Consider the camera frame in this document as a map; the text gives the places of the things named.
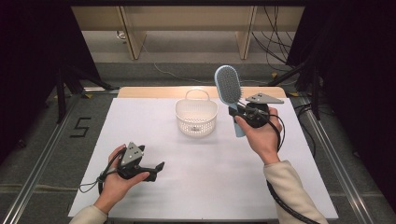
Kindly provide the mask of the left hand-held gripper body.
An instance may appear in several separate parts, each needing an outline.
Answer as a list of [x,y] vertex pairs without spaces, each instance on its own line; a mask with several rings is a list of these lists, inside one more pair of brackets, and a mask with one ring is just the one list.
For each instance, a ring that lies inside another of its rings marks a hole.
[[121,153],[117,167],[117,172],[124,179],[131,179],[140,173],[144,173],[140,162],[144,155],[144,146],[137,146],[134,142],[130,142]]

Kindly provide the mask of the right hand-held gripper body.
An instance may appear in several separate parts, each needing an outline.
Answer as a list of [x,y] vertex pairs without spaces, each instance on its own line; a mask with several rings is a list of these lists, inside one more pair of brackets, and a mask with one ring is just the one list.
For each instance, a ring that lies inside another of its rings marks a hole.
[[247,123],[253,128],[259,128],[265,125],[269,120],[269,104],[283,104],[284,101],[273,96],[257,93],[249,96],[247,99],[245,112]]

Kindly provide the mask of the light blue hairbrush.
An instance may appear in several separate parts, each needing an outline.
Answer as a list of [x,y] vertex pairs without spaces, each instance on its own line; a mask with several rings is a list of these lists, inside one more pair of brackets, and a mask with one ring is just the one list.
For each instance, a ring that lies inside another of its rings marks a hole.
[[[236,70],[230,65],[222,65],[216,70],[214,80],[220,100],[228,106],[229,115],[234,118],[238,112],[238,103],[242,96]],[[237,137],[245,135],[235,119],[233,119],[233,126]]]

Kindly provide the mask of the white plastic basket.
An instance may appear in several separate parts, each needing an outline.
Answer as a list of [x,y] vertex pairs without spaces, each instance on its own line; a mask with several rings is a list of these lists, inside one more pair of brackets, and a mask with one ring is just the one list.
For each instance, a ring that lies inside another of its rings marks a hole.
[[[193,91],[203,92],[205,99],[190,98],[189,94]],[[190,89],[183,99],[176,102],[177,127],[189,137],[206,137],[215,130],[218,110],[218,104],[210,99],[207,91]]]

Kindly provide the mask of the person's left hand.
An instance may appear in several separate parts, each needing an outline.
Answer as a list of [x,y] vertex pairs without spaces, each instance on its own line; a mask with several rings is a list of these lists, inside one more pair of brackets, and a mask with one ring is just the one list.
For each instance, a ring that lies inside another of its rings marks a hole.
[[102,193],[93,205],[104,214],[108,214],[133,186],[144,181],[148,176],[148,172],[136,175],[131,179],[123,179],[117,173],[108,175]]

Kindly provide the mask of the person's right hand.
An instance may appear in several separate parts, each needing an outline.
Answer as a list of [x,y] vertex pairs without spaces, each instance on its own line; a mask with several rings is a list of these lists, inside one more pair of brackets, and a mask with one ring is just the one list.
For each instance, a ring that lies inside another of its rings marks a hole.
[[265,165],[280,162],[277,154],[278,149],[278,134],[282,131],[282,126],[277,118],[277,110],[269,108],[270,121],[273,123],[272,127],[269,123],[260,128],[252,128],[247,122],[236,116],[234,119],[245,133],[250,147],[259,155]]

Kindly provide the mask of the white table sheet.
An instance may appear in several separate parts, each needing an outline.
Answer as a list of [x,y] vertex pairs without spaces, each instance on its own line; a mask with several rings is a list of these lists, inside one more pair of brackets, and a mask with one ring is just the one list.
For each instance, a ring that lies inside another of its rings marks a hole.
[[134,186],[109,213],[133,221],[266,221],[277,217],[261,159],[234,133],[226,105],[215,130],[191,138],[177,127],[174,99],[116,98],[82,179],[89,185],[115,147],[144,146],[144,167],[164,165],[153,182]]

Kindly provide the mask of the black metal stand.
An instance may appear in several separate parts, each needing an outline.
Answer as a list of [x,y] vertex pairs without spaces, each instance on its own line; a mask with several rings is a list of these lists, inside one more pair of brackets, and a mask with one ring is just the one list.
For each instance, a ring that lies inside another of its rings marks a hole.
[[110,84],[102,81],[101,78],[91,76],[89,73],[86,73],[75,66],[65,65],[61,67],[56,74],[58,123],[61,123],[66,116],[64,87],[67,87],[73,94],[82,94],[84,92],[84,88],[80,83],[82,79],[88,79],[91,83],[105,89],[106,91],[115,91],[119,89],[119,87],[111,86]]
[[304,62],[299,64],[282,76],[270,81],[267,87],[274,87],[296,74],[300,75],[295,84],[296,90],[311,90],[311,108],[315,118],[320,120],[318,112],[319,69],[314,63]]

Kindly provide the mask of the black curtain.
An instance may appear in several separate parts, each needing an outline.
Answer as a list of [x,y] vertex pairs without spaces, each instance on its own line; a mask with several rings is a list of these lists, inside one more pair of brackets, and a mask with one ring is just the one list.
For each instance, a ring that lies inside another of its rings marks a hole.
[[323,90],[396,212],[396,0],[301,0],[289,63],[313,54]]
[[101,78],[70,5],[0,0],[0,164],[61,80],[81,92]]

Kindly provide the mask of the light wooden desk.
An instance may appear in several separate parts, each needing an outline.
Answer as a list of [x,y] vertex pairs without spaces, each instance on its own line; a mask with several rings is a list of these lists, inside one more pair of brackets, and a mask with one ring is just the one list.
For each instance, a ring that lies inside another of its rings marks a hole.
[[139,58],[148,31],[235,33],[240,58],[248,57],[251,33],[295,32],[303,7],[73,7],[82,31],[123,31],[130,58]]

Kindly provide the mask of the aluminium floor rail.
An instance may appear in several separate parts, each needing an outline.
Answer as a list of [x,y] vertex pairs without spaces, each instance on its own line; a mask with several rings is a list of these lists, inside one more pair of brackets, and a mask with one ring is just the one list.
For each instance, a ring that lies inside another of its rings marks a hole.
[[5,213],[5,217],[0,220],[0,224],[17,224],[29,203],[35,187],[43,175],[50,158],[57,147],[64,128],[67,125],[69,117],[80,99],[79,95],[72,95],[66,104],[66,112],[64,117],[60,119],[50,133],[46,145],[41,149],[39,157],[35,160],[35,164],[32,169],[29,170],[29,175],[24,180],[20,187],[15,187],[18,192],[9,209]]
[[314,160],[330,193],[339,218],[334,224],[375,224],[367,199],[376,193],[364,194],[374,182],[362,168],[360,160],[351,154],[351,147],[334,117],[326,112],[317,120],[306,97],[290,99],[302,124]]

